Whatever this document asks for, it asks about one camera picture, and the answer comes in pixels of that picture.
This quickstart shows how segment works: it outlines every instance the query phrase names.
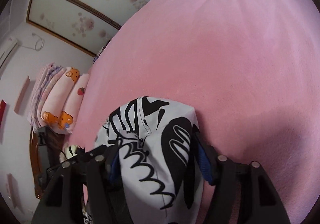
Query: pink blanket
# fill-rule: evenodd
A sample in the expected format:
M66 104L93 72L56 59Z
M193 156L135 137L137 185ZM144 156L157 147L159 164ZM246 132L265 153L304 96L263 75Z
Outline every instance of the pink blanket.
M43 105L45 103L45 101L47 100L47 97L49 95L49 93L51 92L52 88L55 86L55 84L57 83L57 81L61 78L61 76L66 72L66 68L62 68L49 82L49 84L47 85L47 87L45 88L39 103L38 103L38 108L37 108L37 119L38 122L40 124L40 126L45 126L46 123L42 120L41 118L41 111L43 108Z
M79 77L63 106L58 125L68 133L72 133L76 125L78 113L89 78L90 75L88 73L84 73Z
M298 224L320 194L319 36L312 0L151 0L93 65L69 143L90 150L140 96L188 104L220 153L262 163Z
M72 116L62 109L80 75L79 70L73 67L67 67L65 72L52 87L41 110L42 127L49 125L57 133L61 130L62 134L68 133L66 128L73 123Z

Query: bear print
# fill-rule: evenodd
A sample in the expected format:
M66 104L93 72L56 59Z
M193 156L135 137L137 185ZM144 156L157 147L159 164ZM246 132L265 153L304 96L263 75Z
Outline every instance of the bear print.
M42 119L45 123L47 123L49 126L56 124L59 119L57 116L54 116L52 113L45 111L42 113Z
M66 113L65 111L62 111L58 123L59 129L67 130L67 128L73 123L73 117Z
M80 72L78 69L71 67L70 71L66 72L66 76L70 77L73 80L73 83L75 84L80 76Z

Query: electrical cable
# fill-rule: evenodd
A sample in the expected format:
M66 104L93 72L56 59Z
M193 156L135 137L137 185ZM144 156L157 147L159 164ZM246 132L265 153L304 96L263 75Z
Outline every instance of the electrical cable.
M26 47L26 46L21 46L21 47L32 49L35 51L40 51L44 46L44 39L36 33L32 33L32 36L37 36L39 38L35 44L35 47L34 48L33 47Z
M60 152L66 157L66 159L67 159L66 154L65 154L61 149L59 149L59 148L57 148L57 147L54 147L54 146L49 145L49 144L38 144L38 146L48 146L48 147L50 147L51 149L56 149L56 150L60 151Z

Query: red picture frame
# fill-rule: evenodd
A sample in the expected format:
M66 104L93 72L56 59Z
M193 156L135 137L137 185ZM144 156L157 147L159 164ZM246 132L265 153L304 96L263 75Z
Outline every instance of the red picture frame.
M4 100L2 100L0 103L0 128L1 128L1 122L2 122L2 118L3 118L3 114L4 114L4 110L5 110L6 105L7 104L4 102Z

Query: metal screw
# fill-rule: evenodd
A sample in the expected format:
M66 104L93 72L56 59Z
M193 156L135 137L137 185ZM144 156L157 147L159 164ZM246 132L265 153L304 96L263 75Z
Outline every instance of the metal screw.
M95 159L96 162L101 162L104 159L104 156L103 155L98 155L94 159Z
M228 158L226 156L224 156L224 155L219 155L218 156L218 160L221 161L221 162L225 162L225 161L228 160Z
M253 162L251 163L251 165L252 165L254 168L259 168L259 167L260 167L260 164L259 164L258 162L256 162L256 161L253 161Z
M68 168L70 166L70 163L68 161L65 161L62 163L62 168Z

